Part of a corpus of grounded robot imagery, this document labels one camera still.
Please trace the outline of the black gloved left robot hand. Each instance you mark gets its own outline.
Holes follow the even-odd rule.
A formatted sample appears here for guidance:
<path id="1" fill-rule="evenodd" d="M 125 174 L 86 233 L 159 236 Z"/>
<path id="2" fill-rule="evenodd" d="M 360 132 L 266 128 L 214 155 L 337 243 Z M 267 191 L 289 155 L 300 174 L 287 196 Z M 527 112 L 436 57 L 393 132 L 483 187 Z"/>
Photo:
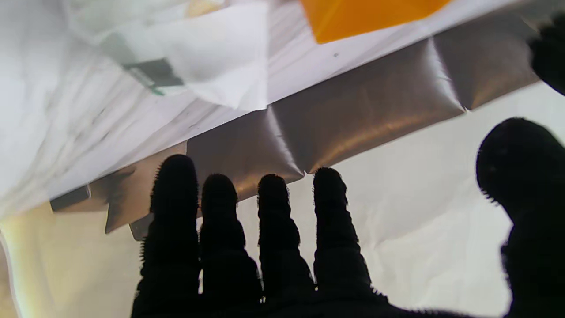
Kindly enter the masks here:
<path id="1" fill-rule="evenodd" d="M 565 13 L 559 12 L 529 43 L 531 68 L 553 90 L 565 95 Z"/>

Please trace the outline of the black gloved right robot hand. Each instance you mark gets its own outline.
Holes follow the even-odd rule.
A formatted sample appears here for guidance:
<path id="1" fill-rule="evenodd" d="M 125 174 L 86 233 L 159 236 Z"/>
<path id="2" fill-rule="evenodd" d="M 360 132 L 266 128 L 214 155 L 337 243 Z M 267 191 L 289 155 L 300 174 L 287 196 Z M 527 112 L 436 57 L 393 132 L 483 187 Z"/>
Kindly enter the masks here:
<path id="1" fill-rule="evenodd" d="M 482 192 L 512 222 L 501 247 L 512 300 L 507 318 L 564 316 L 564 146 L 542 125 L 512 117 L 482 142 Z M 228 177 L 210 175 L 199 194 L 192 160 L 162 162 L 141 244 L 133 318 L 460 318 L 437 309 L 396 307 L 373 289 L 347 210 L 347 186 L 332 168 L 313 179 L 313 270 L 299 252 L 284 179 L 258 185 L 260 266 L 245 249 Z"/>

